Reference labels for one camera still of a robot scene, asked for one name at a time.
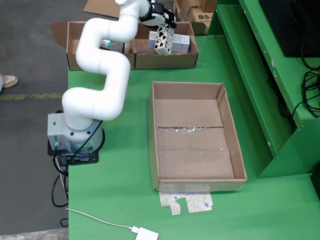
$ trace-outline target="green workbench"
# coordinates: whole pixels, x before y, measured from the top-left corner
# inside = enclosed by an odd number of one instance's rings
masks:
[[[209,33],[224,35],[258,118],[271,157],[259,175],[275,177],[310,172],[320,160],[320,118],[301,104],[301,83],[308,69],[299,57],[284,56],[259,0],[218,0]],[[312,66],[319,58],[307,58]],[[274,78],[297,130],[281,116],[278,98],[268,84]],[[309,91],[307,98],[319,94]],[[320,97],[309,101],[320,104]]]
[[[133,70],[121,115],[103,122],[99,162],[69,167],[69,207],[105,221],[159,232],[161,240],[313,240],[320,236],[320,202],[308,174],[260,178],[272,153],[225,35],[196,38],[194,69]],[[101,90],[105,76],[68,72],[69,88]],[[212,211],[181,215],[161,207],[151,183],[147,98],[152,81],[224,82],[248,182],[236,192],[213,192]],[[70,240],[134,240],[128,229],[69,212]]]

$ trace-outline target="black cable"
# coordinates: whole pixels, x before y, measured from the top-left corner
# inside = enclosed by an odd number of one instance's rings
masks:
[[[63,207],[68,205],[68,202],[66,204],[63,204],[63,205],[57,205],[55,203],[55,199],[54,199],[55,187],[56,187],[56,184],[57,184],[57,181],[59,180],[59,178],[60,178],[60,174],[55,178],[55,180],[53,182],[52,189],[51,189],[51,202],[52,202],[53,206],[55,206],[57,208],[63,208]]]
[[[307,98],[307,91],[312,91],[312,90],[315,90],[317,88],[320,89],[320,81],[317,79],[316,82],[314,83],[311,83],[310,85],[307,85],[307,82],[314,79],[315,77],[319,78],[320,77],[320,66],[318,67],[312,67],[310,66],[307,62],[306,62],[306,59],[305,59],[305,56],[304,56],[304,49],[305,49],[305,45],[306,45],[306,42],[309,40],[310,38],[310,32],[305,28],[303,27],[302,24],[300,24],[296,18],[294,17],[293,13],[292,13],[292,10],[290,10],[290,14],[291,14],[291,17],[292,19],[295,21],[295,23],[297,24],[297,26],[299,28],[301,28],[304,32],[307,33],[307,38],[303,41],[302,43],[302,46],[301,46],[301,60],[303,62],[303,64],[305,65],[306,68],[310,69],[309,71],[307,71],[304,76],[303,76],[303,80],[302,80],[302,84],[301,84],[301,90],[302,90],[302,101],[299,102],[292,114],[291,114],[291,117],[292,117],[292,120],[293,120],[293,116],[297,110],[297,107],[300,105],[300,104],[303,104],[304,108],[307,109],[315,118],[319,118],[319,115],[317,113],[320,113],[320,108],[319,107],[315,107],[315,106],[311,106],[308,101],[311,100],[311,99],[314,99],[318,96],[320,96],[320,94],[317,94],[313,97],[310,97],[310,98]]]
[[[64,192],[65,192],[65,196],[66,196],[66,199],[69,200],[69,195],[68,195],[68,187],[66,186],[66,178],[67,176],[69,175],[69,171],[68,171],[68,168],[69,168],[69,163],[73,163],[73,159],[74,157],[81,151],[81,149],[89,142],[89,140],[93,137],[93,135],[97,132],[97,130],[99,129],[99,127],[101,126],[103,121],[100,121],[98,126],[95,128],[95,130],[91,133],[91,135],[87,138],[87,140],[81,145],[81,147],[79,147],[79,149],[77,151],[75,151],[75,153],[72,155],[72,157],[70,158],[69,161],[67,161],[67,164],[66,164],[66,167],[65,167],[65,171],[61,171],[57,164],[56,164],[56,156],[57,156],[57,148],[55,149],[55,152],[54,152],[54,155],[53,155],[53,165],[55,167],[55,169],[63,175],[63,188],[64,188]],[[52,204],[57,207],[57,208],[63,208],[65,206],[67,206],[69,203],[67,202],[66,204],[64,205],[57,205],[55,203],[55,200],[54,200],[54,191],[55,191],[55,187],[56,187],[56,184],[57,184],[57,181],[58,179],[60,178],[60,174],[58,175],[58,177],[54,180],[53,182],[53,186],[52,186],[52,190],[51,190],[51,201],[52,201]],[[63,228],[67,228],[69,226],[69,224],[66,224],[64,225],[63,224],[63,221],[66,221],[68,220],[68,218],[62,218],[60,220],[60,225],[63,227]]]
[[[65,220],[68,220],[68,218],[62,218],[62,219],[60,220],[60,225],[61,225],[63,228],[67,228],[68,225],[69,225],[69,224],[64,225],[64,224],[62,223],[62,222],[65,221]]]
[[[69,167],[69,165],[67,165],[65,168],[66,172],[68,171],[68,167]],[[66,186],[66,178],[67,178],[67,175],[63,175],[63,188],[64,188],[64,193],[65,193],[66,199],[69,200],[69,193],[68,193],[67,186]]]
[[[312,67],[312,66],[310,66],[310,65],[306,62],[305,57],[304,57],[304,48],[305,48],[306,42],[309,40],[309,37],[310,37],[310,36],[308,36],[308,37],[304,40],[304,42],[302,43],[302,46],[301,46],[301,59],[302,59],[303,64],[304,64],[308,69],[310,69],[310,70],[319,70],[319,69],[320,69],[320,66],[318,66],[318,67]]]
[[[54,168],[62,175],[68,175],[68,172],[67,171],[61,171],[58,166],[57,166],[57,163],[56,163],[56,157],[57,157],[57,153],[54,152],[54,155],[53,155],[53,158],[52,158],[52,161],[53,161],[53,166]]]

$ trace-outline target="yellow floor line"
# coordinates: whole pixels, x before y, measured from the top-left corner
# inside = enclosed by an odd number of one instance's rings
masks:
[[[63,93],[43,93],[43,94],[0,94],[0,101],[25,100],[25,99],[60,99]]]

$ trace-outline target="black monitor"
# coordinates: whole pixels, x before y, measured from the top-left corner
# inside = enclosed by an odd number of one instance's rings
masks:
[[[320,0],[260,0],[261,7],[287,57],[320,57]]]

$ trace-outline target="gray floor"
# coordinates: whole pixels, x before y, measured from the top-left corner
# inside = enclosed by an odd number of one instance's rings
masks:
[[[50,200],[57,172],[47,155],[47,115],[62,108],[68,83],[65,49],[53,41],[50,23],[96,17],[82,11],[86,2],[0,0],[0,73],[19,78],[0,95],[0,236],[57,229],[67,217]]]

